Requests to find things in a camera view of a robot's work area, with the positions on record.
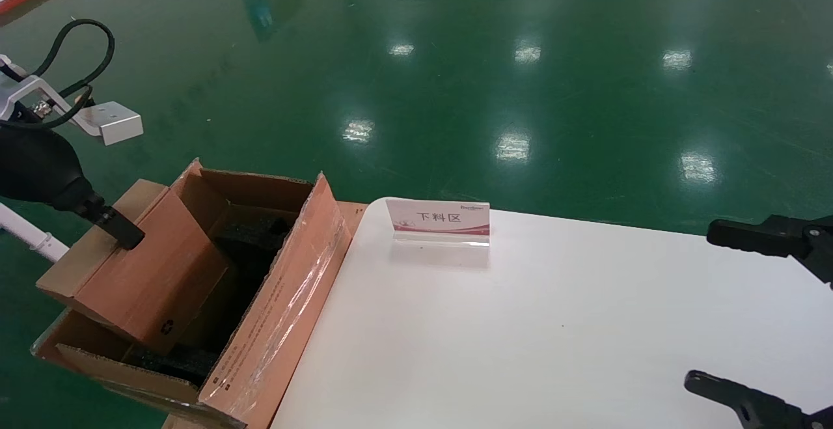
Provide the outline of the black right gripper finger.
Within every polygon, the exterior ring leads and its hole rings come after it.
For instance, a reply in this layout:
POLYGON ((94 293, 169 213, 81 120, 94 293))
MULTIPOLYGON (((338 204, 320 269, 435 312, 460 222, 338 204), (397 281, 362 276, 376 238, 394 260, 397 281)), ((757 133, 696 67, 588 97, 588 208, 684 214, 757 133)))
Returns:
POLYGON ((831 215, 817 219, 771 215, 757 225, 714 219, 706 240, 711 245, 762 256, 791 256, 821 283, 832 284, 831 215))
POLYGON ((773 394, 699 370, 687 372, 684 388, 723 406, 738 416, 744 428, 831 428, 832 407, 812 414, 773 394))

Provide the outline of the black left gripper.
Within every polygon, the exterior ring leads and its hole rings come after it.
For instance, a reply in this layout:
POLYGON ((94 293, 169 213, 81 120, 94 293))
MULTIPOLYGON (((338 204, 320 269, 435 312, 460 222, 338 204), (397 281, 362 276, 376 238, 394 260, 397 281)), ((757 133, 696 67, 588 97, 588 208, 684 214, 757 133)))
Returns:
POLYGON ((2 197, 75 213, 125 250, 144 240, 145 233, 92 188, 74 148, 59 133, 3 127, 1 156, 2 197))

